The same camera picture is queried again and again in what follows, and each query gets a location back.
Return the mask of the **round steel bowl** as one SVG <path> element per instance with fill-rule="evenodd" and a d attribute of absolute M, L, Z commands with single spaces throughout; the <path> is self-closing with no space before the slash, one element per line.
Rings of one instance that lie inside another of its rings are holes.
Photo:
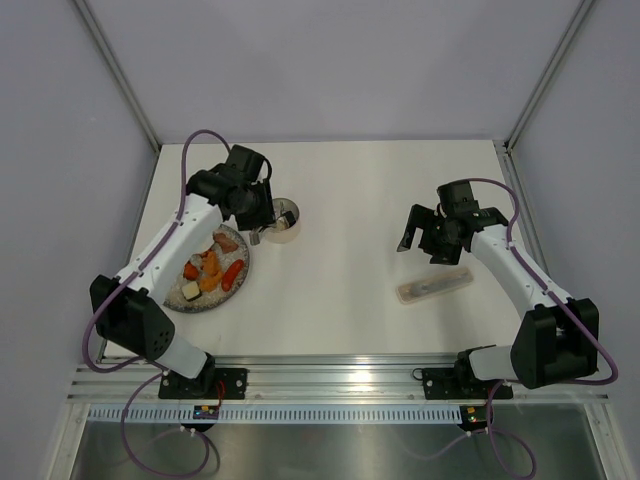
<path fill-rule="evenodd" d="M 292 242 L 301 230 L 298 205 L 288 198 L 275 198 L 273 208 L 275 222 L 261 233 L 261 238 L 273 244 Z"/>

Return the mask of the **black white sushi piece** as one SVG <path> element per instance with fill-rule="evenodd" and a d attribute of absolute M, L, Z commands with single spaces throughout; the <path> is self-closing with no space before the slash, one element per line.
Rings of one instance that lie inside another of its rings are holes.
<path fill-rule="evenodd" d="M 285 229 L 292 228 L 297 223 L 296 216 L 292 211 L 285 211 L 280 217 L 280 221 Z"/>

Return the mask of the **metal tongs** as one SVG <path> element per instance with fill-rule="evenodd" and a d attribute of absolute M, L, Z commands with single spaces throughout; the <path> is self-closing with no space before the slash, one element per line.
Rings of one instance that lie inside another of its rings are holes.
<path fill-rule="evenodd" d="M 249 242 L 251 246 L 257 246 L 261 243 L 262 238 L 269 232 L 284 231 L 285 228 L 280 221 L 280 217 L 284 213 L 284 199 L 276 198 L 273 200 L 274 221 L 268 225 L 257 227 L 249 233 Z"/>

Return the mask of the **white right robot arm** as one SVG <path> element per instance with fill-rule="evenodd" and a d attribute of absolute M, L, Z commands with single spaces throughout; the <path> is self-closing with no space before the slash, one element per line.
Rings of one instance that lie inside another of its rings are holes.
<path fill-rule="evenodd" d="M 588 298 L 560 288 L 513 236 L 515 220 L 475 199 L 472 180 L 437 189 L 431 209 L 415 204 L 397 247 L 417 246 L 436 265 L 455 266 L 468 252 L 502 287 L 520 316 L 512 344 L 469 349 L 453 366 L 456 389 L 476 396 L 492 381 L 516 381 L 528 389 L 580 382 L 596 373 L 599 311 Z"/>

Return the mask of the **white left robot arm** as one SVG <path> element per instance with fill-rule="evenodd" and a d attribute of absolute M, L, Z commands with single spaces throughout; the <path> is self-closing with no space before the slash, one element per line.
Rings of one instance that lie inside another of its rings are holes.
<path fill-rule="evenodd" d="M 161 306 L 177 276 L 204 240 L 229 219 L 241 231 L 275 221 L 269 160 L 247 147 L 229 148 L 225 162 L 181 176 L 174 216 L 115 277 L 90 286 L 94 310 L 89 330 L 175 375 L 183 395 L 208 396 L 216 385 L 214 358 L 177 333 Z"/>

